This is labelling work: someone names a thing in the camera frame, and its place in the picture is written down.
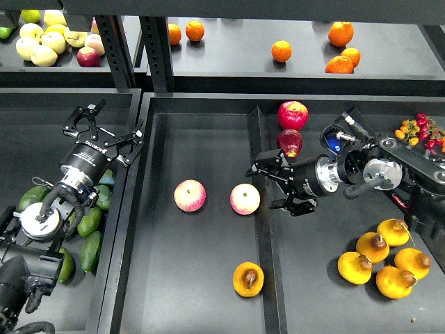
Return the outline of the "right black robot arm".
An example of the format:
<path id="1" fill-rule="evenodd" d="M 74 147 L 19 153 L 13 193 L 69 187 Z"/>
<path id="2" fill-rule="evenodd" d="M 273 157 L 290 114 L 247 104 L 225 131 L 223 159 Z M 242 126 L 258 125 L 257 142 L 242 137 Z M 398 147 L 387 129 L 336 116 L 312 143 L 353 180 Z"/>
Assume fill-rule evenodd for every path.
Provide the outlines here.
<path id="1" fill-rule="evenodd" d="M 393 137 L 372 133 L 357 109 L 342 113 L 320 135 L 325 154 L 290 162 L 283 149 L 260 152 L 246 175 L 263 175 L 286 196 L 271 203 L 292 216 L 313 212 L 317 198 L 345 184 L 355 199 L 376 189 L 402 211 L 410 229 L 429 239 L 444 235 L 444 161 Z"/>

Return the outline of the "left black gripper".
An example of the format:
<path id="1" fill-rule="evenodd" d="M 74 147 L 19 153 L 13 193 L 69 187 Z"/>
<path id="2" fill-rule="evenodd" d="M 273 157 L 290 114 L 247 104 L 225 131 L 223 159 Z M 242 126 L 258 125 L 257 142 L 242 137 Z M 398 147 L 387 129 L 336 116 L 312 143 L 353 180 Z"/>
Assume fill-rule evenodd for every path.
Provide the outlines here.
<path id="1" fill-rule="evenodd" d="M 64 174 L 76 168 L 92 183 L 98 183 L 112 161 L 130 167 L 140 154 L 144 145 L 141 131 L 144 121 L 140 119 L 130 133 L 121 136 L 114 136 L 103 128 L 98 130 L 96 117 L 105 105 L 106 100 L 102 99 L 87 107 L 78 106 L 63 123 L 63 134 L 77 138 L 60 163 Z M 80 133 L 77 125 L 83 119 L 88 121 L 89 131 Z"/>

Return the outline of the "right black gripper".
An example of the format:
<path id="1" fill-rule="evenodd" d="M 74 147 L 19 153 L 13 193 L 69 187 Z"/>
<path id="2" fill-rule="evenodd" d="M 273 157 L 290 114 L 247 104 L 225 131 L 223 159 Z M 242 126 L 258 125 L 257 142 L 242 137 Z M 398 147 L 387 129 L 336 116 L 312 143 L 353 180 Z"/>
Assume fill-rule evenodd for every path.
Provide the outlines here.
<path id="1" fill-rule="evenodd" d="M 292 216 L 302 216 L 313 213 L 317 207 L 315 198 L 333 195 L 339 184 L 337 162 L 328 156 L 306 159 L 300 163 L 288 165 L 282 149 L 260 152 L 251 167 L 246 171 L 246 177 L 263 175 L 272 181 L 283 183 L 283 193 L 298 200 L 274 200 L 271 209 L 288 211 Z"/>

